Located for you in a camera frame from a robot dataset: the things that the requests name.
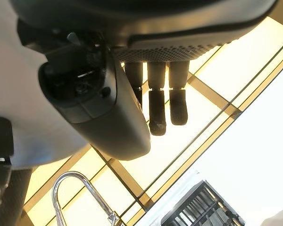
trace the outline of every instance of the white surface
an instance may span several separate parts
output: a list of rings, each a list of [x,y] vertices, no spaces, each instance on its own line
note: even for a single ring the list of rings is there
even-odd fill
[[[192,168],[248,226],[283,210],[283,72]]]
[[[13,125],[13,167],[23,167],[65,158],[86,142],[43,96],[37,72],[45,57],[21,46],[16,23],[0,0],[0,116]]]

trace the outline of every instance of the black plastic housing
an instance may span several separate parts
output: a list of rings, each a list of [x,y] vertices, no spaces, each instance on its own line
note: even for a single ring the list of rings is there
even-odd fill
[[[94,31],[122,62],[193,60],[258,25],[276,0],[10,0],[46,30]]]
[[[110,56],[106,60],[105,82],[95,84],[99,92],[88,98],[56,99],[46,83],[44,66],[39,70],[40,86],[50,103],[94,148],[115,159],[132,160],[150,151],[149,129],[120,63]]]

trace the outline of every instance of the frosted glass panel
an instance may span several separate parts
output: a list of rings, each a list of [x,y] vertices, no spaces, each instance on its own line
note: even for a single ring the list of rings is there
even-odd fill
[[[190,66],[189,66],[189,71],[192,74],[195,74],[195,72],[197,72],[200,67],[210,58],[212,57],[217,50],[219,50],[219,46],[216,46],[215,48],[212,48],[210,51],[206,52],[205,54],[201,55],[200,57],[198,57],[195,60],[191,60],[190,61]]]
[[[170,120],[166,104],[166,134],[151,136],[150,152],[132,161],[121,161],[126,170],[145,189],[186,145],[220,112],[220,109],[196,91],[186,86],[189,119],[184,126],[175,126]]]
[[[70,169],[70,171],[78,171],[84,174],[88,179],[91,179],[104,165],[104,161],[92,148]],[[59,202],[61,206],[65,206],[82,187],[83,184],[80,180],[76,178],[66,178],[59,187]]]
[[[26,203],[68,159],[69,157],[39,166],[30,177],[24,203]]]
[[[164,183],[183,165],[183,163],[225,122],[229,116],[221,113],[214,122],[191,144],[191,146],[170,166],[169,169],[146,192],[152,197]]]
[[[233,105],[239,107],[252,92],[270,75],[270,73],[283,60],[283,50],[273,59],[273,61],[258,75],[258,77],[233,101]]]
[[[114,173],[106,166],[102,173],[92,180],[92,184],[101,194],[103,199],[119,215],[134,202],[134,198],[117,179]]]
[[[266,18],[253,31],[224,45],[196,76],[231,101],[283,46],[283,25]]]
[[[135,203],[122,217],[122,220],[127,223],[141,209],[138,203]]]

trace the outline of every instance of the chrome faucet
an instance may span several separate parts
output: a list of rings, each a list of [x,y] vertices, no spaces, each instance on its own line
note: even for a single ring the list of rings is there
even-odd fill
[[[108,215],[108,220],[111,222],[112,226],[125,226],[119,216],[112,211],[112,209],[108,206],[108,204],[105,202],[105,200],[101,197],[101,195],[98,193],[98,191],[94,188],[94,186],[90,183],[87,177],[85,177],[82,173],[76,172],[76,171],[69,171],[66,173],[63,173],[59,178],[56,180],[55,184],[53,185],[52,192],[51,192],[51,198],[52,203],[56,211],[57,216],[57,222],[58,226],[67,226],[64,216],[62,214],[62,209],[60,206],[60,203],[58,202],[58,187],[61,184],[61,182],[68,177],[75,177],[78,178],[84,186],[88,189],[88,191],[93,195],[93,197],[96,199],[98,204],[103,208],[105,213]]]

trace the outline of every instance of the black grate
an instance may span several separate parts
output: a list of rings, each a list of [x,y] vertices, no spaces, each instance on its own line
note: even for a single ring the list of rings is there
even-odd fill
[[[244,221],[205,181],[195,185],[161,220],[162,226],[243,226]]]
[[[214,46],[162,46],[152,49],[115,48],[114,52],[121,62],[167,62],[189,61],[200,57]]]

